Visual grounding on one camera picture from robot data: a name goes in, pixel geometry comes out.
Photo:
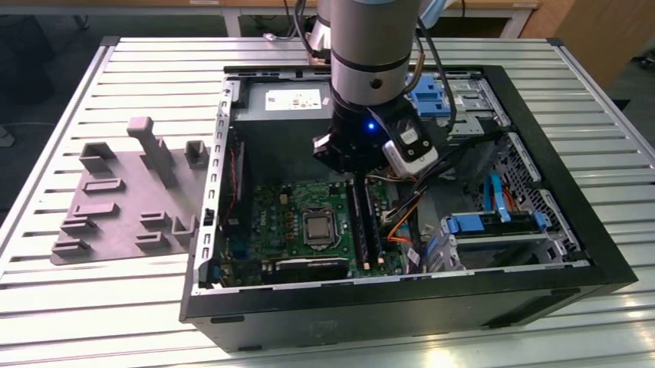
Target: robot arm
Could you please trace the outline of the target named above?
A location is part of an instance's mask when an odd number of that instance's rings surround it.
[[[330,0],[330,133],[314,157],[338,172],[390,164],[409,176],[437,159],[404,98],[420,0]]]

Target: wooden cabinet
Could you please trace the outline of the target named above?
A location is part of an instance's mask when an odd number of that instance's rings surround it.
[[[588,74],[608,87],[655,36],[653,0],[542,0],[522,38],[558,38]]]

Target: red wire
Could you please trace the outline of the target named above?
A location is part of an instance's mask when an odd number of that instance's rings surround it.
[[[229,204],[229,208],[226,209],[225,217],[222,218],[221,227],[225,226],[226,219],[229,218],[229,214],[236,204],[236,159],[234,159],[234,150],[229,149],[229,154],[232,157],[230,166],[232,166],[232,203]]]

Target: blue plastic clip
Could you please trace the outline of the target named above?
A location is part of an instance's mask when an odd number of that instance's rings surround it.
[[[458,232],[458,224],[453,218],[446,219],[445,223],[448,224],[448,230],[450,230],[450,234],[456,234]]]
[[[542,215],[541,212],[536,211],[533,213],[533,220],[536,221],[538,230],[545,230],[545,228],[548,227],[548,223],[545,221],[545,216]]]
[[[430,75],[422,75],[410,92],[410,99],[416,105],[418,117],[448,117],[450,106],[442,100],[442,88],[437,86]]]
[[[500,221],[501,222],[510,221],[512,217],[509,217],[508,208],[504,205],[502,183],[500,182],[500,176],[496,173],[490,173],[489,176],[486,176],[486,180],[484,181],[484,186],[481,189],[481,194],[482,194],[481,205],[485,211],[493,210],[493,206],[490,205],[490,194],[489,194],[490,187],[493,187],[493,202],[500,214]]]
[[[457,215],[454,217],[458,229],[462,232],[482,232],[484,225],[478,215]]]

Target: wooden surface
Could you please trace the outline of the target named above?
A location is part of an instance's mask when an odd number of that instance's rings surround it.
[[[542,0],[541,8],[529,16],[520,33],[521,38],[549,38],[553,36],[574,0]]]
[[[192,0],[0,0],[1,5],[50,6],[216,6],[192,4]],[[316,7],[318,0],[306,0],[308,7]],[[541,0],[465,0],[468,9],[536,9]],[[218,0],[218,6],[284,7],[284,0]],[[461,8],[456,2],[450,8]]]
[[[225,0],[218,0],[220,5],[224,5]],[[192,4],[190,0],[0,0],[0,6],[216,6]]]
[[[306,6],[314,7],[317,0],[306,0]],[[465,0],[468,9],[516,9],[537,8],[541,0]],[[284,6],[284,0],[225,0],[225,6]],[[456,2],[450,8],[461,8],[461,2]]]
[[[655,35],[655,0],[542,0],[522,38],[558,38],[608,87]]]

